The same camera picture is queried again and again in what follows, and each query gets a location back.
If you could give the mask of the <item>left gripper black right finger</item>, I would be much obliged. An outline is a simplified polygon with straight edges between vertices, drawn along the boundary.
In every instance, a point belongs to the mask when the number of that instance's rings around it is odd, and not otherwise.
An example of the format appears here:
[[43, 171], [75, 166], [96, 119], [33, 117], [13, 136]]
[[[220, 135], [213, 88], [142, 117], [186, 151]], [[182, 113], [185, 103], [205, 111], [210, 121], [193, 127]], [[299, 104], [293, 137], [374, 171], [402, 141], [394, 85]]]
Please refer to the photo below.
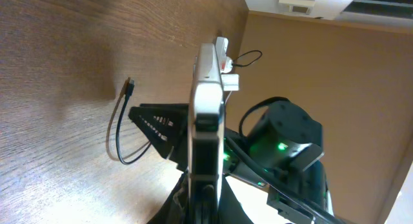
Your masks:
[[218, 216], [220, 224], [253, 224], [225, 178], [222, 181]]

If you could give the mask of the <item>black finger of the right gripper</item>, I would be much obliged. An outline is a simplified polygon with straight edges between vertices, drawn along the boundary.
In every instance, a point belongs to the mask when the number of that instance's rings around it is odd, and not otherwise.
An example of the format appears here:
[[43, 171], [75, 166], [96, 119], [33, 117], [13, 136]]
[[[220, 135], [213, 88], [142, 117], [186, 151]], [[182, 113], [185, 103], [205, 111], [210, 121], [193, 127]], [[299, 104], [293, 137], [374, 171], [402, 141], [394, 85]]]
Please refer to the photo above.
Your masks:
[[148, 104], [132, 107], [129, 119], [164, 159], [187, 158], [187, 104]]

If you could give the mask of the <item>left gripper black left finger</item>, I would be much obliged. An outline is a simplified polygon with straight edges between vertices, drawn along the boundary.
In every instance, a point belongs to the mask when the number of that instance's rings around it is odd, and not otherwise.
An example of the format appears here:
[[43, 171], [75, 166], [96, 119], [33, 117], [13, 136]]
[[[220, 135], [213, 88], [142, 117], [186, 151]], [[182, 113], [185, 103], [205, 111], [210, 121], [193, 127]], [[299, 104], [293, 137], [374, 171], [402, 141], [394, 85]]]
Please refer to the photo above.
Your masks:
[[184, 224], [188, 203], [188, 176], [182, 175], [159, 211], [147, 224]]

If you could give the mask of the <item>black smartphone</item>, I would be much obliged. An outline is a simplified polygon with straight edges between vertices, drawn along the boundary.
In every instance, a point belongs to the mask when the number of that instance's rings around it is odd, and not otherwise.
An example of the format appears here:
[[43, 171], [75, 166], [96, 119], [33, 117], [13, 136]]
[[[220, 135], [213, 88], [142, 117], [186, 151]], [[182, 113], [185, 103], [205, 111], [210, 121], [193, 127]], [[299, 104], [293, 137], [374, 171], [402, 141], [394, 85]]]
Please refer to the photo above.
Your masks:
[[203, 43], [188, 110], [188, 222], [217, 223], [223, 173], [223, 86], [216, 47]]

